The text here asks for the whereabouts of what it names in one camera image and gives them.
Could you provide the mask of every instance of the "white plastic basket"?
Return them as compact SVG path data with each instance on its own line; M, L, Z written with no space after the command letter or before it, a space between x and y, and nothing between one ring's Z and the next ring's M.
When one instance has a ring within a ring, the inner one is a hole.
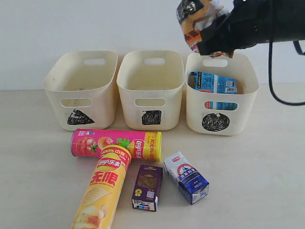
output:
M105 129L115 118L118 55L83 51L62 56L43 85L62 128Z
M199 92L189 86L192 71L213 73L237 80L237 94L214 94ZM186 120L187 125L198 133L212 135L236 135L244 130L259 89L255 71L249 59L242 54L233 58L200 56L192 53L186 64ZM236 103L237 109L212 110L205 107L206 102Z
M117 85L126 124L135 130L169 130L179 122L184 66L173 51L134 51L121 64Z

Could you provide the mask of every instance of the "basket handle hole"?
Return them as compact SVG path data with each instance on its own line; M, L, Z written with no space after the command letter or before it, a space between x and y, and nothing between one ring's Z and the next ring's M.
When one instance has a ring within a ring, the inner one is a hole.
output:
M165 65L165 59L164 58L146 58L143 60L143 64L153 65L153 66Z
M161 107L165 106L165 99L136 99L135 104L139 107Z
M236 103L208 101L204 107L209 110L235 111L238 105Z
M106 61L103 58L84 59L84 64L88 65L88 66L92 66L92 65L105 65Z
M91 99L62 99L63 107L91 107L93 104Z
M203 60L203 65L206 67L225 68L228 66L228 61L224 59L206 59Z

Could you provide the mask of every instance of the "pink potato chip can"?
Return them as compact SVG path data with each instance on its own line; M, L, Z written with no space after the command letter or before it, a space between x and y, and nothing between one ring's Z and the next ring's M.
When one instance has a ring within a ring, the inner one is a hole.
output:
M108 145L126 148L133 159L161 161L161 132L77 129L72 135L71 153L74 156L100 157Z

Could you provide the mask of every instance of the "beige table surface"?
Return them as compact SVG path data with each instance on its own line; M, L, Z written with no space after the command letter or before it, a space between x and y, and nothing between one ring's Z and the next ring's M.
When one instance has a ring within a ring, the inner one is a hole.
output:
M305 100L304 84L276 88ZM71 155L71 132L44 91L0 92L0 110L0 228L69 229L97 159ZM128 130L120 105L110 129ZM133 161L112 229L305 228L305 107L277 103L263 85L244 132L223 137L190 130L183 103L178 126L163 132L163 157L176 151L210 182L209 195L191 206L165 176L157 212L134 210L147 162Z

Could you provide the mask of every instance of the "black circle symbol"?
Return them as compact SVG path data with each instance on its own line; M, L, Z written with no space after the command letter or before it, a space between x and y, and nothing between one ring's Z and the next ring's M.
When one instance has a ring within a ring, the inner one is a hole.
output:
M208 114L202 120L202 126L207 131L218 132L228 128L230 119L224 114Z

